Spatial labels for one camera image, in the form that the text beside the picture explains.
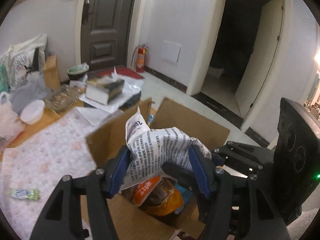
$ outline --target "white bowl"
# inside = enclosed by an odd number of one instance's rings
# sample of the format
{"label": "white bowl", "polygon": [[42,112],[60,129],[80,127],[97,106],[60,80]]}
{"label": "white bowl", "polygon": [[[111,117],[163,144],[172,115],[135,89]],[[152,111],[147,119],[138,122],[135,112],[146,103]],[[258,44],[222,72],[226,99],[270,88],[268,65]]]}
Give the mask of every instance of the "white bowl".
{"label": "white bowl", "polygon": [[21,112],[21,121],[27,124],[39,122],[44,112],[44,101],[35,100],[28,104]]}

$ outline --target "fire extinguisher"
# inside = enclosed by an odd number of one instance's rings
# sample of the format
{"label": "fire extinguisher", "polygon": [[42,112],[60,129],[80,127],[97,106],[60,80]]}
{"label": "fire extinguisher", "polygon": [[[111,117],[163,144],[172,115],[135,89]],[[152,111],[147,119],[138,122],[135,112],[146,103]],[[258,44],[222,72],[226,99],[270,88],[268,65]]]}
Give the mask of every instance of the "fire extinguisher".
{"label": "fire extinguisher", "polygon": [[137,56],[137,72],[144,72],[145,71],[145,60],[146,60],[146,53],[147,53],[147,47],[142,44],[138,47],[138,56]]}

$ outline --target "floor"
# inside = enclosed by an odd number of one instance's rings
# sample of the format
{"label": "floor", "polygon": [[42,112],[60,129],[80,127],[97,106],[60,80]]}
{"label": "floor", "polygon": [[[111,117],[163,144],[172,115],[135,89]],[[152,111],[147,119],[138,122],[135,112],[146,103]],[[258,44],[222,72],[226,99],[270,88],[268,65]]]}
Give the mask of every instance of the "floor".
{"label": "floor", "polygon": [[201,92],[241,117],[235,98],[238,85],[239,81],[228,75],[224,74],[218,79],[213,75],[207,74]]}
{"label": "floor", "polygon": [[196,99],[188,96],[187,94],[181,92],[180,90],[176,89],[175,87],[165,83],[161,79],[151,75],[150,73],[144,72],[141,73],[141,76],[145,78],[144,84],[142,87],[142,95],[141,99],[145,100],[149,97],[155,102],[153,104],[154,109],[158,109],[163,98],[167,97],[170,98],[179,104],[182,104],[193,111],[215,121],[216,123],[223,125],[224,127],[230,130],[230,134],[227,138],[228,141],[246,143],[250,145],[258,146],[258,144],[241,132],[240,129],[235,127],[229,121],[224,119],[222,116],[211,110],[209,107],[203,105]]}

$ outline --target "door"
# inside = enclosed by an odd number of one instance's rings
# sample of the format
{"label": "door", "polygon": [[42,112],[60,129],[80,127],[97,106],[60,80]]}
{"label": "door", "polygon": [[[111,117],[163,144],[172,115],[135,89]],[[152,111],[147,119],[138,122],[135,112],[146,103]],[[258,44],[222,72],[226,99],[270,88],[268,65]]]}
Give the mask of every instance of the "door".
{"label": "door", "polygon": [[134,0],[84,0],[81,61],[98,70],[125,65]]}
{"label": "door", "polygon": [[235,93],[242,117],[254,104],[270,70],[282,24],[283,0],[271,0],[262,7],[253,53]]}

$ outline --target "patterned tablecloth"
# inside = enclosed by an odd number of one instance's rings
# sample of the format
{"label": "patterned tablecloth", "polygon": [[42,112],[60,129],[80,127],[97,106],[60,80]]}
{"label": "patterned tablecloth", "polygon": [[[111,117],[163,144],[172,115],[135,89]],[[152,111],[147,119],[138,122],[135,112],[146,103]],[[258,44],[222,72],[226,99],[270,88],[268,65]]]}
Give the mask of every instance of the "patterned tablecloth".
{"label": "patterned tablecloth", "polygon": [[[43,206],[63,175],[77,178],[95,169],[85,137],[96,128],[74,108],[19,147],[4,151],[0,208],[22,240],[30,238]],[[11,199],[10,188],[37,188],[40,200]]]}

